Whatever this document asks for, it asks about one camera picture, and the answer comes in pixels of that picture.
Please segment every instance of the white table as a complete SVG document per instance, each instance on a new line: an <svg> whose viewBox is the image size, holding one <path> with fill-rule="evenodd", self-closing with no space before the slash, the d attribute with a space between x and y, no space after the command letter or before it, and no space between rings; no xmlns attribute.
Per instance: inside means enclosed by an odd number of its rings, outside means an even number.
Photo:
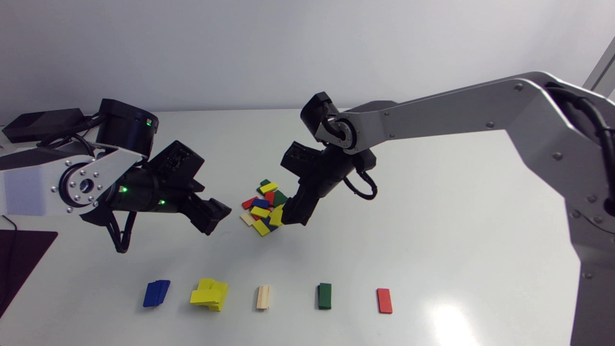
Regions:
<svg viewBox="0 0 615 346"><path fill-rule="evenodd" d="M265 178L294 195L283 153L293 140L320 148L299 110L157 115L153 154L174 139L198 152L200 195L231 215L208 237L181 214L139 214L123 255L76 215L50 228L13 217L60 235L0 320L0 345L568 345L579 261L563 198L505 132L381 144L375 200L341 184L306 227L261 238L239 204ZM221 313L188 303L202 277L229 284ZM158 279L171 281L164 303L143 308ZM333 284L332 310L315 307L320 282ZM271 304L258 312L262 284ZM391 289L392 315L376 288Z"/></svg>

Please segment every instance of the black mat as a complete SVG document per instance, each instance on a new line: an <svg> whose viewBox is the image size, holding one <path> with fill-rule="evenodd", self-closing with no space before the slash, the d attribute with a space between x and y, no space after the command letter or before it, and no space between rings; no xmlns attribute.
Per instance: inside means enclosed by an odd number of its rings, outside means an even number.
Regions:
<svg viewBox="0 0 615 346"><path fill-rule="evenodd" d="M57 236L48 231L0 230L0 317Z"/></svg>

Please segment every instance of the blue block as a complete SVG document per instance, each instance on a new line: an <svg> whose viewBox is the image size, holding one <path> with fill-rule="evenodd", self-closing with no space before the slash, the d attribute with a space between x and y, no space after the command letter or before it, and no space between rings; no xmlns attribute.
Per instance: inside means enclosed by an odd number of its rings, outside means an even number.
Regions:
<svg viewBox="0 0 615 346"><path fill-rule="evenodd" d="M277 229L276 226L272 226L269 224L269 221L271 220L271 216L268 217L267 219L261 219L263 221L263 223L265 224L265 226L267 226L267 228L269 229L269 231L273 232Z"/></svg>
<svg viewBox="0 0 615 346"><path fill-rule="evenodd" d="M156 307L162 304L169 290L169 285L171 285L169 280L157 280L153 283L148 283L145 298L143 299L143 307Z"/></svg>
<svg viewBox="0 0 615 346"><path fill-rule="evenodd" d="M266 199L255 199L252 201L253 207L260 207L263 209L267 209L269 207L269 201Z"/></svg>

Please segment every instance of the red block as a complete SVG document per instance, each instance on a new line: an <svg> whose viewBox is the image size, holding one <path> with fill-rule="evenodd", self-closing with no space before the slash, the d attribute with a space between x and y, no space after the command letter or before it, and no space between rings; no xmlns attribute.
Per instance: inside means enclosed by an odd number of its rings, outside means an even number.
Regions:
<svg viewBox="0 0 615 346"><path fill-rule="evenodd" d="M244 207L244 209L249 209L252 206L252 201L257 199L258 197L254 197L254 198L250 198L247 201L243 202L241 204L242 207Z"/></svg>
<svg viewBox="0 0 615 346"><path fill-rule="evenodd" d="M276 194L275 191L269 191L265 193L265 199L269 201L269 206L273 205L273 196Z"/></svg>
<svg viewBox="0 0 615 346"><path fill-rule="evenodd" d="M376 290L378 293L378 307L380 313L393 313L393 306L391 305L391 292L388 288L379 288Z"/></svg>

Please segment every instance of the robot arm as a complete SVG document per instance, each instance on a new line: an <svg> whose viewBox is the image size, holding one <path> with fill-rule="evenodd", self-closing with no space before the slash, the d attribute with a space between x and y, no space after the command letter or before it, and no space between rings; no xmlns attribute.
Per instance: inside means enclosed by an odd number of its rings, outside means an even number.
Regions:
<svg viewBox="0 0 615 346"><path fill-rule="evenodd" d="M605 121L588 118L584 107ZM353 169L372 185L368 197L375 195L375 184L365 176L375 166L369 148L379 143L506 130L523 162L566 199L571 240L582 264L571 344L615 344L615 151L607 126L615 124L612 102L549 74L527 73L404 103L374 101L344 112L320 93L303 108L301 119L327 147L318 151L294 143L286 152L283 167L300 177L297 195L284 207L286 224L305 225L319 198L347 182Z"/></svg>
<svg viewBox="0 0 615 346"><path fill-rule="evenodd" d="M96 125L101 128L95 143L76 135ZM121 253L128 250L137 212L179 212L211 234L231 209L196 195L205 189L194 180L204 160L186 145L174 141L148 161L157 127L153 114L103 99L88 123L0 158L0 214L80 215L106 227ZM78 142L66 143L69 137ZM129 212L123 231L113 211Z"/></svg>

